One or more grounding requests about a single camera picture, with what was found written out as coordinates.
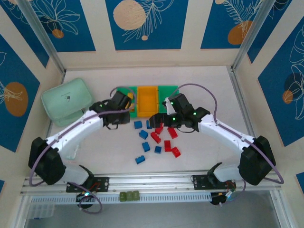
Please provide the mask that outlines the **green plastic bin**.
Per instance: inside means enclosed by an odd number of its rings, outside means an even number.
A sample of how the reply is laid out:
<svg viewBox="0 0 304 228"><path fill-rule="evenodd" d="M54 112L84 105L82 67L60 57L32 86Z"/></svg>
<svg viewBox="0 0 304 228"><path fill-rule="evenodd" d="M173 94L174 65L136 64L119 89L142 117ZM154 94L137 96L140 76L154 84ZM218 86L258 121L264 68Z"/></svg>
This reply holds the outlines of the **green plastic bin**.
<svg viewBox="0 0 304 228"><path fill-rule="evenodd" d="M124 95L128 95L129 93L133 94L133 99L131 99L131 102L133 103L133 107L135 108L134 113L130 113L130 118L134 119L137 117L137 108L136 108L136 98L137 98L137 87L136 86L127 86L127 87L119 87L116 89L117 91L123 93Z"/></svg>
<svg viewBox="0 0 304 228"><path fill-rule="evenodd" d="M158 86L159 113L167 113L167 109L162 103L165 101L165 98L171 96L177 88L177 85Z"/></svg>

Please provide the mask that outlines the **orange plastic bin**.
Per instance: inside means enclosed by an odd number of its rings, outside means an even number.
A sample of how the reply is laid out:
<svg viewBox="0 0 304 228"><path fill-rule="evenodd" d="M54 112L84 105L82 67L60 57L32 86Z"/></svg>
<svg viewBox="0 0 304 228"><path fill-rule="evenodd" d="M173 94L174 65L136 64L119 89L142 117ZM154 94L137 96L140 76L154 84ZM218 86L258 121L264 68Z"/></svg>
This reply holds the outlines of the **orange plastic bin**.
<svg viewBox="0 0 304 228"><path fill-rule="evenodd" d="M137 87L137 116L151 117L159 112L157 86Z"/></svg>

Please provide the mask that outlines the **mint green zip pouch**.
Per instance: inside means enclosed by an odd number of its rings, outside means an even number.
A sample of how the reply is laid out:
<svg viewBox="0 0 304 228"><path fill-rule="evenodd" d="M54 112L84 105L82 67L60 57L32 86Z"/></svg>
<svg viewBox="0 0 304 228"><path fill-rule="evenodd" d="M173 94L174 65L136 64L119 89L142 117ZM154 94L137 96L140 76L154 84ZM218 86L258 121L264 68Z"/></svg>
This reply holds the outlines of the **mint green zip pouch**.
<svg viewBox="0 0 304 228"><path fill-rule="evenodd" d="M41 100L50 120L58 127L68 126L78 120L94 101L81 78L45 91Z"/></svg>

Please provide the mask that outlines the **black controller board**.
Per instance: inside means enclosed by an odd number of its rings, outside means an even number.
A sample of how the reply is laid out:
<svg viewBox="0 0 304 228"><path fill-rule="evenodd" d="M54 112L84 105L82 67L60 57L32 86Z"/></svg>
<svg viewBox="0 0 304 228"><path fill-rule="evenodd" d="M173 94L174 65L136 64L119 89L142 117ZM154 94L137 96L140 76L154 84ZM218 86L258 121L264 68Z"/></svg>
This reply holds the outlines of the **black controller board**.
<svg viewBox="0 0 304 228"><path fill-rule="evenodd" d="M222 205L228 202L228 199L233 194L232 191L228 192L213 192L211 193L211 204L212 205Z"/></svg>
<svg viewBox="0 0 304 228"><path fill-rule="evenodd" d="M76 202L90 202L93 199L93 195L92 193L88 192L88 191L83 191L80 194L78 194L76 196Z"/></svg>

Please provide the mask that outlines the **clear plastic organizer box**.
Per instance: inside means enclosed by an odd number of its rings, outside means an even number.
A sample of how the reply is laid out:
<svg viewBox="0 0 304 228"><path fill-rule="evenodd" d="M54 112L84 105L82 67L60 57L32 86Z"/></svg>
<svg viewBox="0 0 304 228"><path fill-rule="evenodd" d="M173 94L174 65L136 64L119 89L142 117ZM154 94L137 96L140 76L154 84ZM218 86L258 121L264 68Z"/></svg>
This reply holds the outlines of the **clear plastic organizer box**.
<svg viewBox="0 0 304 228"><path fill-rule="evenodd" d="M55 204L52 203L34 203L29 206L26 219L50 218L54 215Z"/></svg>

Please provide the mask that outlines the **wide aluminium mounting rail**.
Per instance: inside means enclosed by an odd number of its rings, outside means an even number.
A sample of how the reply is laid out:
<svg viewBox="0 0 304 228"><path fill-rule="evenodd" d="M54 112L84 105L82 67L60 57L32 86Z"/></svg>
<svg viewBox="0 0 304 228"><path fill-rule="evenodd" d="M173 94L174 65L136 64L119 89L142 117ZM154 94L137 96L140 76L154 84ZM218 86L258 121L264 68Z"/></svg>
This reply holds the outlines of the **wide aluminium mounting rail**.
<svg viewBox="0 0 304 228"><path fill-rule="evenodd" d="M169 192L192 192L194 184L193 175L207 174L203 171L185 171L185 172L159 172L159 173L131 173L131 174L100 174L96 177L108 177L108 193L120 191L138 190L143 193L169 193ZM67 194L66 183L59 181L53 185L45 183L31 187L29 178L26 177L20 195L58 195Z"/></svg>

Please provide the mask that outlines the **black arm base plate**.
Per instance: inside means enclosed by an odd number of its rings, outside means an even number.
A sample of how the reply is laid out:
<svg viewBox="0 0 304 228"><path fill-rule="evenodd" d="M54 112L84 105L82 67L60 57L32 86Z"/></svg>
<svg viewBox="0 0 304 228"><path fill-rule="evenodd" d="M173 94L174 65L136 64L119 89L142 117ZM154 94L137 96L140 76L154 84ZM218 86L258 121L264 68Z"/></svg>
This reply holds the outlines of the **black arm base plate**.
<svg viewBox="0 0 304 228"><path fill-rule="evenodd" d="M229 190L236 188L236 184L231 180L220 182L213 175L192 175L190 179L195 190Z"/></svg>
<svg viewBox="0 0 304 228"><path fill-rule="evenodd" d="M109 177L93 177L88 178L82 185L90 192L108 192ZM83 189L68 183L66 186L66 192L68 193L80 193Z"/></svg>

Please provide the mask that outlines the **aluminium frame post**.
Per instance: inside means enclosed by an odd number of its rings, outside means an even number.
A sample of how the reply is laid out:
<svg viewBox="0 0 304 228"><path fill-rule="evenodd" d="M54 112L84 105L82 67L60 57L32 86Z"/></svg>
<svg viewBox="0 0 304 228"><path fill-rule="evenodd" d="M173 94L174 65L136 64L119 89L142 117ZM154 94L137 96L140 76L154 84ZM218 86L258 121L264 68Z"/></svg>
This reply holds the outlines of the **aluminium frame post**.
<svg viewBox="0 0 304 228"><path fill-rule="evenodd" d="M251 47L253 41L255 40L255 38L257 36L257 34L259 33L259 31L260 31L262 25L264 24L275 1L276 0L263 0L262 1L261 8L258 10L258 12L250 26L250 29L249 29L248 33L246 34L246 36L239 48L239 51L236 55L236 58L231 66L231 71L233 73L235 73L236 70L239 68L243 58L247 54L249 48Z"/></svg>
<svg viewBox="0 0 304 228"><path fill-rule="evenodd" d="M65 76L66 69L62 64L62 61L60 60L52 41L50 40L31 4L27 0L16 0L16 2L33 32L35 33L36 37L39 39L41 45L47 52L48 56L53 60L61 75Z"/></svg>

